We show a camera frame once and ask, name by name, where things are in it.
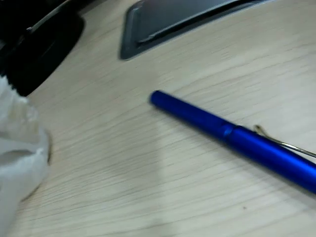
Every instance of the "pen barrel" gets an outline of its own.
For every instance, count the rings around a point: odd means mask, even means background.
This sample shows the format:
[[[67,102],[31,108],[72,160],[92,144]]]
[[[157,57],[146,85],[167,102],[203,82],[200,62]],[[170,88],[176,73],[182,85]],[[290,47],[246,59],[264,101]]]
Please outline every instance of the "pen barrel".
[[[251,160],[316,193],[316,164],[313,162],[245,127],[237,126],[164,92],[155,91],[150,101],[156,107],[225,142]]]

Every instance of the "white tissue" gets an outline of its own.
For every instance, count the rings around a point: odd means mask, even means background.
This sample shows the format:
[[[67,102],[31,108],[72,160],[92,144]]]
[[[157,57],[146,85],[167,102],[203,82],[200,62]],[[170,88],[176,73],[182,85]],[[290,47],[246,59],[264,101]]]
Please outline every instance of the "white tissue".
[[[28,99],[0,77],[0,237],[48,172],[49,139]]]

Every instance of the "light wood grain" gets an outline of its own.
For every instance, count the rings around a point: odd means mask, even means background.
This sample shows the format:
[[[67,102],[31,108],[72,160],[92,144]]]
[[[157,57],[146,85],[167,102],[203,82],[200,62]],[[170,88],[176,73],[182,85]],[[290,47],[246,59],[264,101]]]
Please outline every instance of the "light wood grain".
[[[84,10],[77,46],[30,96],[51,172],[9,236],[315,236],[313,195],[148,104],[163,89],[316,151],[315,0],[265,3],[120,61],[133,2]]]

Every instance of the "metal pen clip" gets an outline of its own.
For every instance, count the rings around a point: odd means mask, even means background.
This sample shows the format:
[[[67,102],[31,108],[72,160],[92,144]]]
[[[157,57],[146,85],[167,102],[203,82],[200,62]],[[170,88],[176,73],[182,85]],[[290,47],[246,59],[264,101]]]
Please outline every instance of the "metal pen clip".
[[[282,141],[280,141],[280,140],[277,140],[277,139],[275,139],[275,138],[269,136],[269,135],[267,134],[267,132],[263,129],[263,127],[261,127],[260,125],[254,125],[254,131],[255,131],[257,134],[259,134],[259,135],[261,135],[261,136],[263,136],[263,137],[265,137],[265,138],[268,138],[269,140],[271,140],[271,141],[273,141],[273,142],[276,142],[276,143],[278,143],[279,145],[281,145],[281,146],[283,146],[283,147],[286,147],[286,148],[289,148],[289,149],[295,150],[295,151],[297,151],[297,152],[300,152],[300,153],[303,153],[303,154],[306,154],[306,155],[308,155],[308,156],[311,156],[311,157],[316,158],[316,154],[315,154],[315,153],[306,151],[306,150],[304,150],[304,149],[302,149],[302,148],[293,146],[293,145],[291,145],[291,144],[282,142]]]

